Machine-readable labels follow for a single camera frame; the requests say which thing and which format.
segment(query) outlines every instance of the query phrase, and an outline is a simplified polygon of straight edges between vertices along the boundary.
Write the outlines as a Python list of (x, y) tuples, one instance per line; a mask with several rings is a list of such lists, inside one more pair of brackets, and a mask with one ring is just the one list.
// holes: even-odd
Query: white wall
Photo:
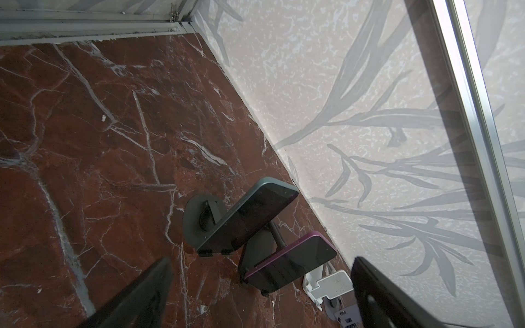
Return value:
[[(500, 18), (519, 37), (511, 1), (478, 2), (474, 27)], [(510, 327), (511, 278), (425, 4), (205, 0), (196, 21), (349, 265), (365, 256), (443, 321)], [(500, 28), (480, 33), (488, 58), (508, 51)]]

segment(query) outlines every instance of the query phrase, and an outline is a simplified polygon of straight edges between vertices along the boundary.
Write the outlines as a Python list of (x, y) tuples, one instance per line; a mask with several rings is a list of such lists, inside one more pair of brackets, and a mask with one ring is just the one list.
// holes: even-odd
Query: red marble surface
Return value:
[[(164, 327), (338, 326), (300, 280), (264, 298), (240, 251), (184, 242), (193, 195), (291, 182), (200, 37), (2, 47), (0, 133), (0, 326), (74, 327), (162, 256)], [(302, 196), (276, 221), (288, 242), (324, 233)]]

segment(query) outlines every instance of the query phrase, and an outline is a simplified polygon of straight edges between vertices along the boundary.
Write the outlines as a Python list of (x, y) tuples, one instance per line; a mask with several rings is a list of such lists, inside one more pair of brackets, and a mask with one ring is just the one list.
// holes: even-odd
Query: teal smartphone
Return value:
[(197, 253), (204, 257), (238, 250), (298, 195), (291, 184), (262, 178), (206, 234)]

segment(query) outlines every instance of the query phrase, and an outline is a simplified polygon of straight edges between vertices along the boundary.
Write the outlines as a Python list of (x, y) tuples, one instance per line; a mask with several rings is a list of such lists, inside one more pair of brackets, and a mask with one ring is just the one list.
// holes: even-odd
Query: white phone stand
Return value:
[(323, 297), (333, 300), (354, 289), (346, 271), (339, 270), (323, 278), (323, 267), (324, 264), (308, 272), (302, 281), (304, 292), (321, 311)]

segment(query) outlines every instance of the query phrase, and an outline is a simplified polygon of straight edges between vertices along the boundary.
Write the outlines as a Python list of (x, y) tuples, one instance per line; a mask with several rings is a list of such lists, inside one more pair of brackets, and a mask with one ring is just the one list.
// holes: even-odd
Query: black phone screen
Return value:
[(336, 255), (336, 250), (322, 237), (313, 236), (247, 276), (246, 282), (272, 293), (330, 261)]
[(296, 189), (274, 183), (263, 184), (233, 213), (200, 248), (199, 253), (229, 253), (244, 245), (275, 218), (299, 193)]

